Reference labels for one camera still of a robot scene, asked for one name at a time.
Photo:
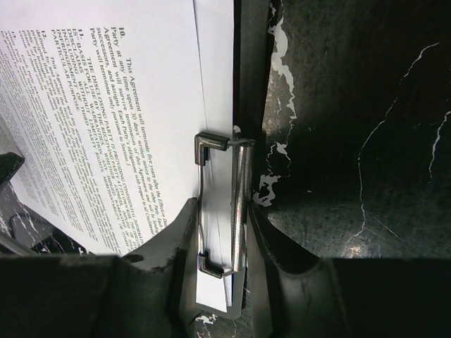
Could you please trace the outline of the white signature form sheet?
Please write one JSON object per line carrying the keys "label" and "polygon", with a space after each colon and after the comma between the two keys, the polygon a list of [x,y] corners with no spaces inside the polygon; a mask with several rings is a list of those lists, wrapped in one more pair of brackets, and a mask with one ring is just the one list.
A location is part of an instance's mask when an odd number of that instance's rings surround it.
{"label": "white signature form sheet", "polygon": [[[233,39],[232,1],[195,1],[199,57],[206,115],[205,131],[233,135]],[[197,275],[197,303],[220,314],[232,303],[232,278]]]}

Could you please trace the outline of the white printed text sheet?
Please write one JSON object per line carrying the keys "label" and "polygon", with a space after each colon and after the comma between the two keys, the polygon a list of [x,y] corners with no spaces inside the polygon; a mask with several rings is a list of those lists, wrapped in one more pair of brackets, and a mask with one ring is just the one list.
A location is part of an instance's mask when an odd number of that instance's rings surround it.
{"label": "white printed text sheet", "polygon": [[1,148],[19,201],[125,255],[197,188],[204,125],[191,1],[2,1]]}

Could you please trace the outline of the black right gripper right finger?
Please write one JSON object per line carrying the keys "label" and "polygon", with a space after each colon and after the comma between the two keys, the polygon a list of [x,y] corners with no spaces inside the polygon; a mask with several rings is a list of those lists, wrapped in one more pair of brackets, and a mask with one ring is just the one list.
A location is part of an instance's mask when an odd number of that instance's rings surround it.
{"label": "black right gripper right finger", "polygon": [[449,337],[447,259],[319,258],[250,205],[255,337]]}

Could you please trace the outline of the black file folder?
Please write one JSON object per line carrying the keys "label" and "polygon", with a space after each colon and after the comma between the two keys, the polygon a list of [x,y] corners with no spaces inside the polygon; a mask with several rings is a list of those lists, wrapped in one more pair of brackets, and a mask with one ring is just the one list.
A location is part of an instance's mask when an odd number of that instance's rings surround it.
{"label": "black file folder", "polygon": [[[248,209],[252,205],[252,185],[256,175],[256,155],[264,139],[262,129],[264,105],[268,84],[268,18],[270,3],[268,1],[232,1],[234,3],[234,39],[233,39],[233,138],[253,139],[252,182]],[[191,246],[195,260],[195,305],[204,312],[234,320],[240,317],[245,296],[247,277],[247,210],[246,262],[242,271],[229,275],[232,278],[232,303],[227,313],[220,314],[207,306],[197,303],[197,228],[195,242]]]}

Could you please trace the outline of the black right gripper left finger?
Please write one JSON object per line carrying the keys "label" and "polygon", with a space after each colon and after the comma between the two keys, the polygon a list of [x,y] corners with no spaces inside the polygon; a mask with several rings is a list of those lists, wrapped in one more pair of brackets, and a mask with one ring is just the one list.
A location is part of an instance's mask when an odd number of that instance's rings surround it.
{"label": "black right gripper left finger", "polygon": [[133,252],[39,255],[2,238],[2,337],[193,337],[197,200]]}

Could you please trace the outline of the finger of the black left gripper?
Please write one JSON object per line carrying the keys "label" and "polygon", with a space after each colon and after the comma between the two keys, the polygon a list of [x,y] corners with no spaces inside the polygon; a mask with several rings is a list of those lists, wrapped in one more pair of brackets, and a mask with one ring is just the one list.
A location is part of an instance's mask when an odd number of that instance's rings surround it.
{"label": "finger of the black left gripper", "polygon": [[0,184],[5,187],[24,164],[25,159],[18,154],[8,152],[0,155]]}

